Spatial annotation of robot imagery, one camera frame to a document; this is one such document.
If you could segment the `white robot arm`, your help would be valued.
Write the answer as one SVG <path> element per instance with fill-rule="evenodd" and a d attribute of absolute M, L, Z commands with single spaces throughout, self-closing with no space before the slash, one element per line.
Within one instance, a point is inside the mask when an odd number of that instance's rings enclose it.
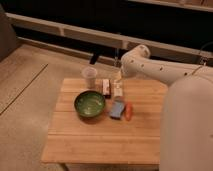
<path fill-rule="evenodd" d="M 121 57 L 120 77 L 145 74 L 168 86 L 159 171 L 213 171 L 213 67 L 152 60 L 138 45 Z"/>

